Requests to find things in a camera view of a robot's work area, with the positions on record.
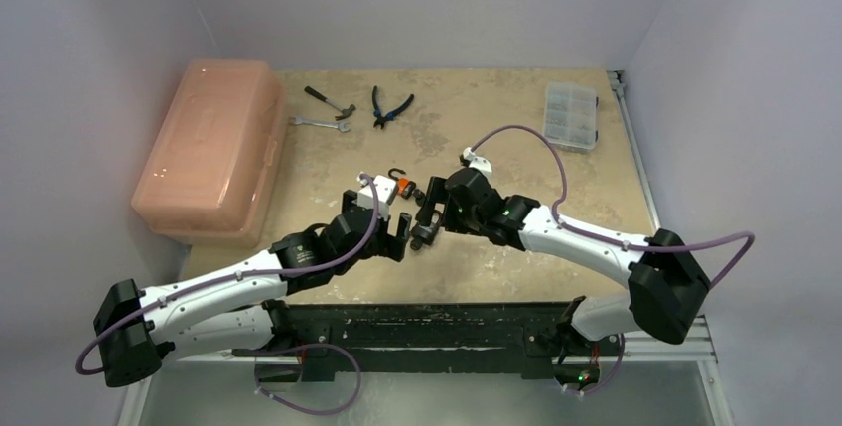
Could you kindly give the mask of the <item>orange black Opel padlock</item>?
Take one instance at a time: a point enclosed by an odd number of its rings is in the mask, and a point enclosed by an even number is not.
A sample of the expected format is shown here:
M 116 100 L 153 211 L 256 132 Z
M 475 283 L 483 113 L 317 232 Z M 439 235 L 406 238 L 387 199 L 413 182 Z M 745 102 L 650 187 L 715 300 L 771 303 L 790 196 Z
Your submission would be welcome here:
M 396 182 L 397 194 L 408 200 L 414 196 L 417 190 L 417 183 L 406 177 L 406 172 L 400 168 L 391 168 L 387 172 L 387 176 Z

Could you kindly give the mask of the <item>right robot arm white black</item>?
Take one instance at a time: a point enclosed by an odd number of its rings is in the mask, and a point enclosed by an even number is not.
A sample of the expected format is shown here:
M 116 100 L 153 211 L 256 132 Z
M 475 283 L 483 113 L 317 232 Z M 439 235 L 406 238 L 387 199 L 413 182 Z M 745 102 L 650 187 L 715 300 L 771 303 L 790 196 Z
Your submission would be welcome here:
M 711 289 L 674 232 L 627 234 L 562 217 L 538 200 L 501 195 L 473 168 L 431 178 L 415 218 L 494 245 L 558 257 L 623 286 L 620 293 L 574 302 L 557 328 L 560 346 L 572 354 L 609 335 L 635 331 L 679 345 Z

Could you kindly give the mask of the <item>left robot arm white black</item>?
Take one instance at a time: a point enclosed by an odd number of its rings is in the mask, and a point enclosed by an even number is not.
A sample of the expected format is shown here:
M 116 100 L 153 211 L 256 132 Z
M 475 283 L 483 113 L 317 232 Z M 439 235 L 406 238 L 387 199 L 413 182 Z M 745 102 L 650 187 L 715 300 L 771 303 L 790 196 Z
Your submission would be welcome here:
M 375 206 L 347 191 L 341 212 L 284 236 L 231 266 L 189 281 L 141 288 L 132 279 L 113 284 L 93 320 L 101 374 L 111 388 L 151 376 L 165 363 L 218 350 L 261 350 L 284 355 L 296 342 L 294 326 L 272 304 L 322 287 L 373 257 L 402 261 L 412 217 L 401 213 L 389 233 L 389 202 Z

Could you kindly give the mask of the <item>black-head key pair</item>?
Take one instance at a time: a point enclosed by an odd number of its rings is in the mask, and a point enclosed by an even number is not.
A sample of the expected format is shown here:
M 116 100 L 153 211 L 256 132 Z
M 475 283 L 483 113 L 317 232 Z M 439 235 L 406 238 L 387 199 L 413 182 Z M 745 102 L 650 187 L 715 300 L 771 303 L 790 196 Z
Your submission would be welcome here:
M 412 192 L 412 198 L 418 207 L 422 207 L 426 200 L 426 194 L 420 189 L 415 189 Z

